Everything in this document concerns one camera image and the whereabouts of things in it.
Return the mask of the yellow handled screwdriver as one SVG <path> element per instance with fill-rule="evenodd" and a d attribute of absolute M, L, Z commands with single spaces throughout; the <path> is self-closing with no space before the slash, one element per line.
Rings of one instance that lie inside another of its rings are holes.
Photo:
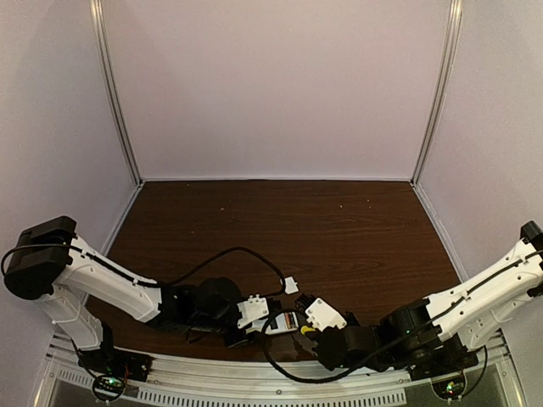
<path fill-rule="evenodd" d="M 299 332 L 304 336 L 308 336 L 315 334 L 316 330 L 311 326 L 303 325 L 299 328 Z"/>

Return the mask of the white remote control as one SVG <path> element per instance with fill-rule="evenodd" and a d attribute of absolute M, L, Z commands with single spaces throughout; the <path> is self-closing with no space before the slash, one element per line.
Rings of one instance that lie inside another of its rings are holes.
<path fill-rule="evenodd" d="M 269 325 L 267 326 L 266 331 L 265 331 L 265 334 L 267 336 L 282 335 L 282 334 L 286 334 L 286 333 L 295 332 L 295 331 L 297 331 L 299 329 L 299 322 L 298 322 L 298 319 L 297 319 L 297 316 L 296 316 L 297 325 L 298 325 L 297 329 L 292 330 L 292 331 L 288 331 L 286 329 L 286 326 L 285 326 L 285 320 L 284 320 L 284 315 L 283 314 L 275 317 L 269 323 Z M 266 321 L 267 321 L 266 317 L 261 318 L 261 319 L 259 319 L 257 321 L 254 321 L 252 324 L 250 324 L 249 326 L 247 326 L 245 328 L 245 332 L 247 334 L 254 333 L 254 332 L 262 332 L 262 328 L 265 325 Z"/>

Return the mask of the white battery cover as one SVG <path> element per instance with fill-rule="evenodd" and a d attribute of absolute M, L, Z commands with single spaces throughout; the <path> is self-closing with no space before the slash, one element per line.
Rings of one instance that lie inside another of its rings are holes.
<path fill-rule="evenodd" d="M 285 283 L 285 293 L 287 295 L 294 294 L 299 291 L 298 283 L 293 277 L 291 276 L 286 277 L 284 279 L 284 283 Z"/>

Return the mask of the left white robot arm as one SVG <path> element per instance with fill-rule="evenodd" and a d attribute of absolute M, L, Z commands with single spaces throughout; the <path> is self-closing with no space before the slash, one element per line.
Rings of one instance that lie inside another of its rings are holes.
<path fill-rule="evenodd" d="M 61 215 L 20 233 L 1 260 L 5 287 L 16 297 L 40 304 L 83 352 L 112 345 L 105 322 L 91 315 L 76 290 L 120 309 L 157 331 L 213 332 L 244 338 L 254 322 L 265 320 L 274 293 L 244 296 L 226 278 L 185 285 L 140 276 L 93 249 L 76 232 L 76 221 Z"/>

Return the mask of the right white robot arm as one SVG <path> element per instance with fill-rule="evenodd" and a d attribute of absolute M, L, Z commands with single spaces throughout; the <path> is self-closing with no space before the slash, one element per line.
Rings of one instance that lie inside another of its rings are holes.
<path fill-rule="evenodd" d="M 437 376 L 475 365 L 478 351 L 518 310 L 542 294 L 542 229 L 529 221 L 512 249 L 462 284 L 430 294 L 363 326 L 314 295 L 295 308 L 308 325 L 319 363 L 373 371 L 408 369 Z"/>

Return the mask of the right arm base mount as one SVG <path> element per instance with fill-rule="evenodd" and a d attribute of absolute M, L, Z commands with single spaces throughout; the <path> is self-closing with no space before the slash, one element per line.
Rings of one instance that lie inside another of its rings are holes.
<path fill-rule="evenodd" d="M 479 364 L 478 352 L 484 351 L 483 372 L 472 385 L 468 387 L 465 370 Z M 413 381 L 429 379 L 434 395 L 448 403 L 460 401 L 467 397 L 480 383 L 488 363 L 486 347 L 467 350 L 459 339 L 451 339 L 442 347 L 437 348 L 428 360 L 419 361 L 416 365 L 406 368 Z"/>

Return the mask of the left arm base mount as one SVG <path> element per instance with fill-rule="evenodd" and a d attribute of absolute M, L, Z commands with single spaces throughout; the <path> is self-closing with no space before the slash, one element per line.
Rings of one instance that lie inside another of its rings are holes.
<path fill-rule="evenodd" d="M 92 394 L 106 404 L 118 400 L 129 381 L 146 382 L 153 362 L 150 355 L 117 348 L 93 351 L 76 348 L 76 356 L 78 365 L 92 378 Z"/>

